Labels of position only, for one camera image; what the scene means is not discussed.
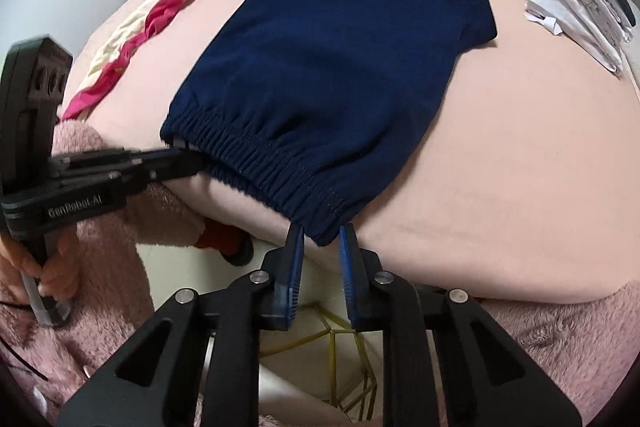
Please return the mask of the navy blue shorts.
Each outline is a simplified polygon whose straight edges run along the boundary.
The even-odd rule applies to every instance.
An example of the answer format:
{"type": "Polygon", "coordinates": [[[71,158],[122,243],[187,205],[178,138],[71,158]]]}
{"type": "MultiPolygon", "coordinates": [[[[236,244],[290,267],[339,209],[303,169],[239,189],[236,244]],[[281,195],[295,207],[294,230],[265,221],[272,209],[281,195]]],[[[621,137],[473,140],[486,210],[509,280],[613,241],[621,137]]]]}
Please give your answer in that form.
{"type": "Polygon", "coordinates": [[[326,246],[405,167],[458,57],[496,35],[489,0],[244,0],[160,139],[326,246]]]}

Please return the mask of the pink fluffy blanket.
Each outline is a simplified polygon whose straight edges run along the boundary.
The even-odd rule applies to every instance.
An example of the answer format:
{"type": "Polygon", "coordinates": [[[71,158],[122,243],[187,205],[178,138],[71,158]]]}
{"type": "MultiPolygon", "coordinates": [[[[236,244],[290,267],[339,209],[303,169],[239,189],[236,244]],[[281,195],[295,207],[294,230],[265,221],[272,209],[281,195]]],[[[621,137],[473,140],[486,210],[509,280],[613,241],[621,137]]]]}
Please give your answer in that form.
{"type": "Polygon", "coordinates": [[[70,321],[43,329],[32,314],[1,309],[1,361],[28,403],[55,423],[63,404],[154,312],[140,244],[192,246],[204,219],[161,185],[123,210],[77,225],[80,284],[70,321]]]}

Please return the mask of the magenta and cream garment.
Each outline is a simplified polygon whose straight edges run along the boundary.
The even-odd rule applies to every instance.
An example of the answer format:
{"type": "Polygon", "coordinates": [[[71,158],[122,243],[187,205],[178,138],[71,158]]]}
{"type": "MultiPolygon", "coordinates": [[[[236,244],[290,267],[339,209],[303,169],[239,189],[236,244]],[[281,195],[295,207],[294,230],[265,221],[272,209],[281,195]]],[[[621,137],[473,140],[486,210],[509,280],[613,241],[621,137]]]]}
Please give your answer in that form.
{"type": "Polygon", "coordinates": [[[87,74],[61,118],[87,118],[115,88],[137,50],[161,34],[192,1],[145,0],[129,14],[93,55],[87,74]]]}

